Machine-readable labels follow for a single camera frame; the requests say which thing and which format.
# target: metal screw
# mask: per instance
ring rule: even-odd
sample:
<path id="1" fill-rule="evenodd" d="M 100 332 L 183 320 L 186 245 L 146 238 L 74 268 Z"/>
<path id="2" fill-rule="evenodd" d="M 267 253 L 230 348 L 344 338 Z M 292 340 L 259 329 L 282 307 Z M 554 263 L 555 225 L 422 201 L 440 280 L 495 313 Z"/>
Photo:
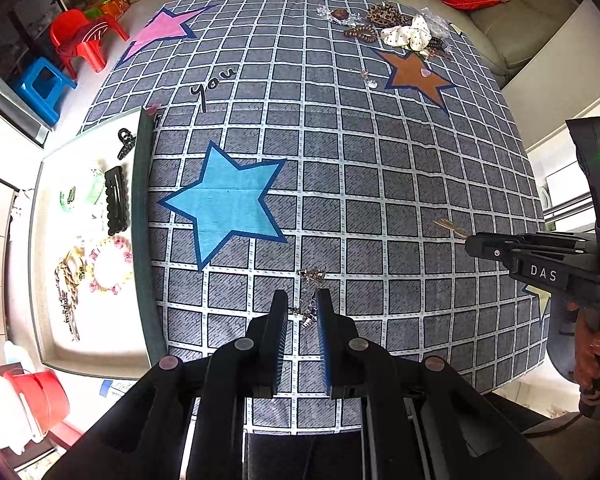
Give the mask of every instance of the metal screw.
<path id="1" fill-rule="evenodd" d="M 349 348 L 357 352 L 362 352 L 363 350 L 369 348 L 369 341 L 362 339 L 361 337 L 355 337 L 349 341 Z"/>
<path id="2" fill-rule="evenodd" d="M 248 337 L 241 337 L 236 340 L 234 346 L 238 350 L 251 350 L 253 348 L 253 339 L 249 339 Z"/>
<path id="3" fill-rule="evenodd" d="M 176 366 L 178 366 L 178 358 L 172 355 L 167 355 L 160 359 L 158 366 L 162 368 L 162 370 L 173 370 Z"/>
<path id="4" fill-rule="evenodd" d="M 439 372 L 445 367 L 445 362 L 440 357 L 432 356 L 424 361 L 424 365 L 427 367 L 427 370 Z"/>

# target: black hair clip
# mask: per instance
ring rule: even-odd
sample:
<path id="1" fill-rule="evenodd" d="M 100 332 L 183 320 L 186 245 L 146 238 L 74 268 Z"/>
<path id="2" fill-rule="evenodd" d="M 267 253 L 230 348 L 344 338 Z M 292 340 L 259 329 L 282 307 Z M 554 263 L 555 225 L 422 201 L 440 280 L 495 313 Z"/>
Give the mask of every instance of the black hair clip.
<path id="1" fill-rule="evenodd" d="M 118 160 L 125 158 L 136 145 L 136 138 L 126 128 L 121 128 L 118 131 L 118 138 L 122 142 L 122 148 L 118 152 Z"/>
<path id="2" fill-rule="evenodd" d="M 126 230 L 126 195 L 122 167 L 116 166 L 104 173 L 107 193 L 107 220 L 109 236 Z"/>

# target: red bucket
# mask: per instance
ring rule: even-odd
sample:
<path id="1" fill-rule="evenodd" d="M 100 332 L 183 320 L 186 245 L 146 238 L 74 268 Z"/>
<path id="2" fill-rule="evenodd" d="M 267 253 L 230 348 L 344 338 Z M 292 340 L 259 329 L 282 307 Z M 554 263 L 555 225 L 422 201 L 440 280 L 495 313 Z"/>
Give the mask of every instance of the red bucket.
<path id="1" fill-rule="evenodd" d="M 5 372 L 4 377 L 24 396 L 42 435 L 69 415 L 69 399 L 51 370 L 23 375 Z"/>

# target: green sofa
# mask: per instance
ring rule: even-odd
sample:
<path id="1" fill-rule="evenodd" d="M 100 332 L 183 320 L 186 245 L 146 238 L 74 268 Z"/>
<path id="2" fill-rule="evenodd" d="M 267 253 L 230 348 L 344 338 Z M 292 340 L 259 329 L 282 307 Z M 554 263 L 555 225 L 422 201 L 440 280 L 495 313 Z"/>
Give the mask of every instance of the green sofa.
<path id="1" fill-rule="evenodd" d="M 465 12 L 441 0 L 387 0 L 429 9 L 459 27 L 480 51 L 503 87 L 515 76 L 576 9 L 573 0 L 510 0 Z"/>

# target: stool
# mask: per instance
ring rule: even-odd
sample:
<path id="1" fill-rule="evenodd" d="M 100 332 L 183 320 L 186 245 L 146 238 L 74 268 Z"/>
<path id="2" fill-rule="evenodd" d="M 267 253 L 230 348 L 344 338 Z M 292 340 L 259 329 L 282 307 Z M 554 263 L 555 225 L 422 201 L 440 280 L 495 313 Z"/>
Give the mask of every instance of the stool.
<path id="1" fill-rule="evenodd" d="M 40 77 L 44 69 L 52 73 L 51 78 Z M 53 126 L 60 119 L 55 106 L 64 89 L 64 85 L 75 88 L 77 84 L 60 72 L 45 57 L 39 57 L 22 74 L 18 85 L 14 88 L 16 94 L 26 102 L 45 123 Z"/>

